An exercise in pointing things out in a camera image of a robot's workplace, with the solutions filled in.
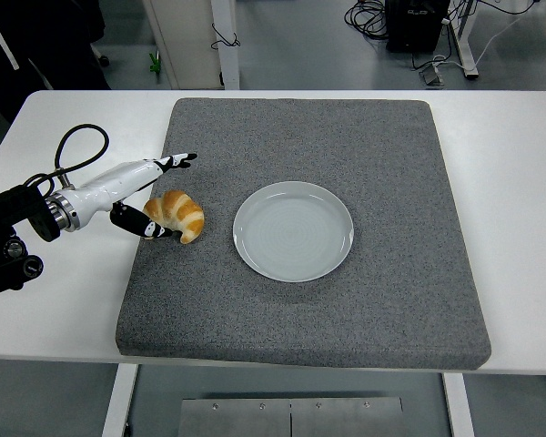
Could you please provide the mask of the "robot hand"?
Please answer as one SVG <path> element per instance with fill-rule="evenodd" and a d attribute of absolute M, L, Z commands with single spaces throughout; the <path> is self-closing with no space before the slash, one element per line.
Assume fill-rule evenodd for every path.
<path fill-rule="evenodd" d="M 188 168 L 197 158 L 195 153 L 171 155 L 120 164 L 83 186 L 65 193 L 70 204 L 67 216 L 72 230 L 81 229 L 99 211 L 109 214 L 117 227 L 142 238 L 168 237 L 172 231 L 157 224 L 144 212 L 124 203 L 138 191 L 152 185 L 173 168 Z"/>

